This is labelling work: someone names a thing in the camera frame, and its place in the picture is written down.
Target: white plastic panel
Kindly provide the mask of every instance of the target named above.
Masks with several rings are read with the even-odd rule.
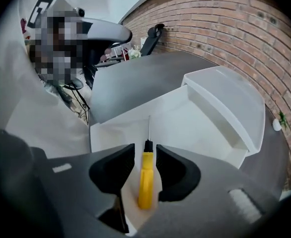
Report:
[[[260,151],[265,102],[257,89],[235,71],[217,66],[184,75],[187,84],[218,110],[241,137],[249,155]]]

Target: person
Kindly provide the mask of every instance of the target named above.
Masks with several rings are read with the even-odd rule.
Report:
[[[43,149],[48,158],[88,153],[87,124],[44,89],[34,70],[18,6],[13,0],[0,20],[0,129]]]
[[[36,22],[35,39],[25,40],[27,53],[44,88],[62,99],[77,117],[88,124],[89,110],[85,103],[89,103],[91,89],[85,87],[81,90],[85,99],[83,103],[78,92],[63,88],[66,77],[71,77],[71,83],[74,83],[82,74],[82,42],[86,39],[81,34],[82,23],[74,11],[55,13],[55,17],[48,17],[45,12]],[[106,49],[100,61],[106,60],[109,53],[111,49]]]

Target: brick wall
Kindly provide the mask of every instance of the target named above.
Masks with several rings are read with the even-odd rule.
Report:
[[[166,28],[155,53],[182,50],[232,68],[287,115],[290,149],[285,189],[291,189],[291,21],[272,0],[147,0],[123,22],[133,42],[157,23]]]

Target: small white object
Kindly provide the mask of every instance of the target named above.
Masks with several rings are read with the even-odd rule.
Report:
[[[72,166],[69,163],[66,163],[64,165],[53,168],[53,171],[55,173],[58,173],[58,172],[66,171],[66,170],[71,169],[71,168],[72,168]]]
[[[261,212],[256,205],[250,200],[248,195],[241,189],[233,189],[229,192],[231,199],[239,209],[239,213],[250,224],[259,220],[262,217]]]
[[[273,128],[275,131],[281,130],[281,124],[277,118],[273,121]]]

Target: black cable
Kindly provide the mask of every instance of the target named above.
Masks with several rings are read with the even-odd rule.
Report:
[[[87,114],[86,114],[86,109],[84,109],[85,111],[85,117],[86,117],[86,121],[87,121],[87,125],[89,124],[89,112],[90,112],[90,107],[89,105],[87,104],[86,100],[83,98],[83,96],[78,92],[76,86],[74,83],[72,83],[73,87],[75,88],[78,96],[81,98],[81,100],[84,102],[84,104],[86,105],[86,107],[88,108],[88,118],[87,118]]]
[[[85,112],[85,117],[86,117],[86,121],[87,121],[86,109],[81,105],[81,102],[77,99],[77,97],[76,97],[74,91],[72,91],[72,93],[74,94],[74,96],[75,96],[76,100],[78,101],[79,105],[81,106],[81,108],[84,110],[84,112]]]

